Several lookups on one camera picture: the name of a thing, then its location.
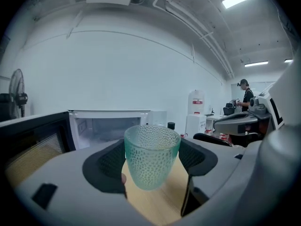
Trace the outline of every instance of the white wall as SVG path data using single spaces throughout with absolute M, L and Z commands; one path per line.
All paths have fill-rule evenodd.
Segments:
M 15 59 L 24 46 L 33 25 L 31 14 L 24 7 L 20 8 L 5 31 L 10 41 L 0 64 L 1 76 L 7 78 L 12 76 Z M 8 93 L 8 88 L 9 81 L 0 77 L 0 93 Z
M 27 114 L 167 110 L 183 133 L 192 90 L 206 92 L 207 110 L 224 107 L 230 86 L 222 67 L 178 20 L 140 6 L 90 8 L 67 38 L 78 11 L 37 22 L 13 64 L 24 74 Z

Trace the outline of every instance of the pipe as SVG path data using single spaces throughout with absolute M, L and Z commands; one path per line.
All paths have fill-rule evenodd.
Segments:
M 2 76 L 2 75 L 0 75 L 0 79 L 1 79 L 1 80 L 5 80 L 5 81 L 10 81 L 10 78 L 9 78 L 9 77 Z
M 158 0 L 154 0 L 154 2 L 152 4 L 153 7 L 158 8 L 160 10 L 163 10 L 164 12 L 168 12 L 170 15 L 172 15 L 176 19 L 180 20 L 182 23 L 185 23 L 185 25 L 188 26 L 198 37 L 203 37 L 204 36 L 203 33 L 200 32 L 194 25 L 192 25 L 190 22 L 186 21 L 180 14 L 178 14 L 177 12 L 175 12 L 174 10 L 172 10 L 171 8 L 170 8 L 170 10 L 172 10 L 172 11 L 168 11 L 168 7 L 166 7 L 166 9 L 163 9 L 163 8 L 157 6 L 157 1 Z M 226 70 L 226 72 L 229 74 L 228 69 L 225 67 L 225 65 L 222 62 L 221 58 L 219 57 L 217 51 L 215 49 L 213 49 L 212 45 L 208 44 L 207 40 L 203 40 L 203 41 L 208 46 L 208 48 L 212 51 L 212 53 L 215 55 L 215 57 L 217 58 L 217 60 L 222 64 L 222 66 Z
M 229 77 L 233 77 L 233 70 L 229 64 L 229 61 L 226 57 L 226 55 L 224 54 L 222 48 L 220 47 L 220 45 L 217 43 L 217 41 L 215 40 L 215 38 L 212 36 L 212 34 L 207 30 L 207 28 L 200 23 L 192 14 L 190 14 L 188 11 L 186 11 L 184 8 L 182 8 L 181 6 L 179 6 L 177 3 L 172 2 L 171 0 L 165 0 L 167 1 L 170 5 L 172 5 L 173 7 L 175 7 L 176 9 L 180 10 L 181 12 L 183 12 L 185 15 L 187 15 L 188 17 L 190 17 L 196 24 L 198 24 L 207 34 L 204 35 L 202 32 L 200 32 L 198 29 L 195 28 L 194 25 L 192 25 L 191 23 L 189 23 L 187 20 L 185 20 L 181 15 L 179 15 L 178 13 L 176 13 L 174 10 L 172 10 L 171 8 L 166 7 L 166 10 L 164 10 L 163 8 L 159 7 L 156 5 L 158 0 L 154 0 L 153 2 L 153 6 L 155 8 L 158 8 L 160 10 L 163 10 L 165 12 L 169 12 L 171 15 L 173 15 L 174 17 L 176 17 L 177 19 L 179 19 L 181 22 L 185 23 L 190 29 L 193 28 L 193 31 L 196 32 L 199 37 L 203 37 L 203 41 L 205 42 L 205 44 L 211 49 L 211 51 L 214 51 L 214 55 L 218 58 L 218 60 L 220 61 L 220 63 L 222 64 L 223 68 L 226 70 L 227 74 L 229 75 Z M 214 44 L 217 46 L 218 50 L 220 51 L 220 53 L 222 54 L 220 56 L 220 54 L 218 53 L 218 51 L 216 50 L 216 48 L 211 44 L 211 42 L 206 38 L 206 37 L 210 37 Z
M 220 12 L 220 10 L 213 4 L 213 2 L 212 2 L 211 0 L 207 0 L 207 1 L 213 6 L 213 8 L 214 8 L 214 9 L 216 10 L 216 12 L 218 13 L 218 15 L 222 18 L 222 20 L 223 20 L 224 23 L 226 24 L 226 27 L 227 27 L 227 29 L 229 30 L 229 32 L 230 32 L 230 34 L 231 34 L 231 36 L 232 36 L 232 39 L 233 39 L 233 41 L 234 41 L 235 47 L 236 47 L 236 49 L 237 49 L 239 55 L 241 55 L 241 54 L 240 54 L 240 51 L 239 51 L 239 49 L 238 49 L 236 40 L 234 39 L 232 30 L 229 28 L 229 25 L 227 24 L 227 22 L 226 22 L 224 16 L 223 16 L 222 13 Z
M 184 22 L 188 27 L 192 27 L 193 30 L 197 31 L 196 34 L 198 35 L 198 37 L 202 38 L 205 36 L 201 31 L 198 30 L 198 28 L 196 28 L 190 22 L 185 21 L 185 19 L 179 13 L 175 12 L 172 8 L 166 7 L 166 10 L 168 12 L 170 12 L 171 14 L 175 15 L 176 17 L 179 17 L 181 19 L 181 21 Z M 216 56 L 218 61 L 222 64 L 222 66 L 226 70 L 227 74 L 230 74 L 228 68 L 225 66 L 224 62 L 222 61 L 222 57 L 220 57 L 216 48 L 208 40 L 203 39 L 203 41 L 208 46 L 208 48 L 213 52 L 213 54 Z
M 191 18 L 197 25 L 199 25 L 206 33 L 210 33 L 207 28 L 198 20 L 196 19 L 190 12 L 186 11 L 183 7 L 179 6 L 177 3 L 175 2 L 170 2 L 170 5 L 172 5 L 173 7 L 175 7 L 176 9 L 180 10 L 181 12 L 183 12 L 185 15 L 187 15 L 189 18 Z M 230 70 L 231 73 L 233 73 L 232 68 L 230 66 L 230 63 L 224 53 L 224 51 L 222 50 L 222 48 L 220 47 L 220 45 L 218 44 L 218 42 L 215 40 L 215 38 L 212 35 L 209 35 L 209 37 L 212 39 L 212 41 L 214 42 L 214 44 L 217 46 L 217 48 L 219 49 L 219 51 L 221 52 L 222 56 L 224 57 L 224 60 Z
M 86 5 L 79 11 L 79 13 L 73 19 L 73 21 L 71 23 L 71 26 L 70 26 L 70 29 L 67 33 L 66 39 L 70 37 L 73 29 L 76 28 L 79 25 L 79 23 L 81 22 L 81 20 L 83 19 L 83 12 L 84 12 L 85 8 L 86 8 Z

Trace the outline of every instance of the microwave door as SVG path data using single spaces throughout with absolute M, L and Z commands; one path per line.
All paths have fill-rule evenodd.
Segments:
M 4 170 L 12 187 L 52 158 L 75 151 L 68 111 L 1 122 L 0 140 L 5 145 Z

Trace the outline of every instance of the green glass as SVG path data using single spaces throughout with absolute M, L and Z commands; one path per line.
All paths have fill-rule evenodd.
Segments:
M 135 184 L 147 191 L 160 187 L 178 154 L 180 135 L 163 126 L 133 126 L 125 131 L 124 142 Z

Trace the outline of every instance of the person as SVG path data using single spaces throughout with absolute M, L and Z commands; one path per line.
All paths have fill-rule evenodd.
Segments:
M 240 87 L 241 87 L 242 90 L 245 91 L 245 96 L 244 96 L 243 102 L 237 102 L 237 105 L 241 106 L 242 107 L 241 111 L 244 112 L 244 111 L 248 110 L 249 105 L 250 105 L 250 100 L 251 100 L 251 98 L 254 97 L 254 94 L 251 91 L 251 89 L 249 87 L 249 83 L 246 79 L 242 79 L 240 81 Z

